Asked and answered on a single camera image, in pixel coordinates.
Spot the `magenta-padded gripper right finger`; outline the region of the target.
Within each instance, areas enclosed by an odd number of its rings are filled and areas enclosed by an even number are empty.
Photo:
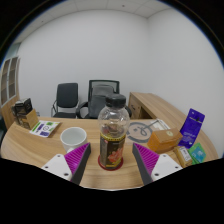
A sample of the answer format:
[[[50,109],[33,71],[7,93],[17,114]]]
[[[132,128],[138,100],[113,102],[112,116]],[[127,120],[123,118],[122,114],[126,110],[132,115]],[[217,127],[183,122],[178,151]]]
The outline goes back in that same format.
[[[136,159],[144,185],[182,169],[168,154],[157,154],[137,143],[133,144],[132,153]]]

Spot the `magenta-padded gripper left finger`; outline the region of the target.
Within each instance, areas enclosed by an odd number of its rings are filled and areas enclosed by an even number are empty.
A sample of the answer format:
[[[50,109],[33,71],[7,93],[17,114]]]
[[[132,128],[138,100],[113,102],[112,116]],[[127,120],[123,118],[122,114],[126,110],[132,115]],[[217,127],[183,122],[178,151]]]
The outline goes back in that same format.
[[[90,154],[91,145],[87,143],[65,155],[56,154],[42,169],[79,185]]]

